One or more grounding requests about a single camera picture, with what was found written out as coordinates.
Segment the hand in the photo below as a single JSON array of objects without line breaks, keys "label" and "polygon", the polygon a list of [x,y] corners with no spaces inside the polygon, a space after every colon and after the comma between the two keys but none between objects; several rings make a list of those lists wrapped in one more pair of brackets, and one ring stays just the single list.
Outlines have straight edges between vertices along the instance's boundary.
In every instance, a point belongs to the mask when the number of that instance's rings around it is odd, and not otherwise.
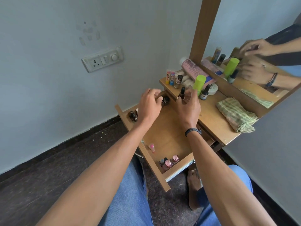
[{"label": "hand", "polygon": [[240,76],[257,84],[267,84],[273,77],[273,73],[266,71],[260,62],[250,60],[246,64],[238,65]]},{"label": "hand", "polygon": [[240,54],[248,56],[248,55],[263,55],[263,56],[269,56],[269,55],[275,55],[278,54],[278,47],[276,45],[272,45],[269,42],[265,41],[264,39],[258,39],[258,40],[248,40],[246,41],[241,47],[240,47]]},{"label": "hand", "polygon": [[146,124],[149,127],[154,123],[160,114],[162,108],[163,97],[155,99],[161,90],[159,89],[147,89],[141,96],[138,104],[139,115],[138,122],[140,124]]},{"label": "hand", "polygon": [[196,128],[197,122],[199,120],[199,115],[201,112],[201,105],[198,99],[197,90],[187,90],[185,91],[185,99],[188,100],[187,104],[182,103],[182,99],[178,97],[178,114],[181,124],[186,131],[189,128]]}]

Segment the green checkered cloth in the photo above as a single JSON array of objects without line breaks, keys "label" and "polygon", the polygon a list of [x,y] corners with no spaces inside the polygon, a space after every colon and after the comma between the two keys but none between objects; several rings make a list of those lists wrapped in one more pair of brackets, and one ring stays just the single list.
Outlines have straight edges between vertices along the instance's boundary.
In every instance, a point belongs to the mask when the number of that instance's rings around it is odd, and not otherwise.
[{"label": "green checkered cloth", "polygon": [[274,104],[274,102],[270,102],[270,101],[266,101],[266,100],[260,99],[259,97],[257,97],[255,94],[251,93],[248,90],[241,89],[241,91],[243,91],[250,98],[253,98],[255,101],[257,101],[258,103],[262,104],[266,108],[269,108],[269,107],[271,107]]},{"label": "green checkered cloth", "polygon": [[235,98],[226,98],[217,102],[216,107],[225,116],[235,132],[250,133],[255,131],[251,125],[257,121],[257,116],[255,113],[245,110]]}]

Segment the foot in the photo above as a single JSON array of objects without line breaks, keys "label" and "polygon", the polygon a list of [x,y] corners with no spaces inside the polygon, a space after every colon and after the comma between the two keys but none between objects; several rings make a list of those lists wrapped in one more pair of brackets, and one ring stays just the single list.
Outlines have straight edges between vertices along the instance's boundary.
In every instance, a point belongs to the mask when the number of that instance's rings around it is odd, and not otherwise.
[{"label": "foot", "polygon": [[189,188],[189,207],[192,210],[198,209],[200,206],[197,202],[197,191],[202,187],[201,179],[197,174],[197,170],[191,170],[188,172],[187,183]]}]

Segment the open wooden drawer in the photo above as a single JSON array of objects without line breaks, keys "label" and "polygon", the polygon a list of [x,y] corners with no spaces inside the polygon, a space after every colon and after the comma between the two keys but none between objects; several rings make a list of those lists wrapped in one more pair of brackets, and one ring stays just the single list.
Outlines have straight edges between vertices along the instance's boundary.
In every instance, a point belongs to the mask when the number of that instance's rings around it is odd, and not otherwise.
[{"label": "open wooden drawer", "polygon": [[[170,103],[167,106],[162,107],[160,115],[139,144],[139,149],[144,155],[145,160],[151,167],[163,189],[168,191],[170,186],[167,182],[192,164],[194,157],[191,152],[187,137],[185,136],[179,122],[176,111],[176,102],[165,91],[161,92],[160,95],[169,96],[171,99]],[[138,105],[133,106],[132,108],[123,112],[118,105],[115,106],[121,120],[129,131],[135,125],[129,117],[129,112],[137,109],[137,107]],[[204,130],[202,130],[202,137],[209,145],[212,145],[215,141]],[[155,145],[154,153],[152,153],[148,147],[151,143]],[[178,155],[180,161],[165,172],[161,168],[159,161],[165,157],[170,159],[173,155]]]}]

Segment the green cylindrical container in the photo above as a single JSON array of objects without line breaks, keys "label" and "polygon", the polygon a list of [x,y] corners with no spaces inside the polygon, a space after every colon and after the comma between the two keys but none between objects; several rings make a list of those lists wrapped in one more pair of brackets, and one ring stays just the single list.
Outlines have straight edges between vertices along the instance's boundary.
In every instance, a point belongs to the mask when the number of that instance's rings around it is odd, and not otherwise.
[{"label": "green cylindrical container", "polygon": [[239,59],[237,58],[231,58],[228,64],[226,65],[226,68],[224,70],[225,78],[227,79],[231,74],[233,74],[236,66],[239,63]]},{"label": "green cylindrical container", "polygon": [[195,79],[195,82],[193,84],[193,89],[197,89],[198,90],[198,96],[201,93],[201,90],[203,88],[203,85],[205,84],[206,81],[206,77],[203,75],[199,75],[197,76],[197,78]]}]

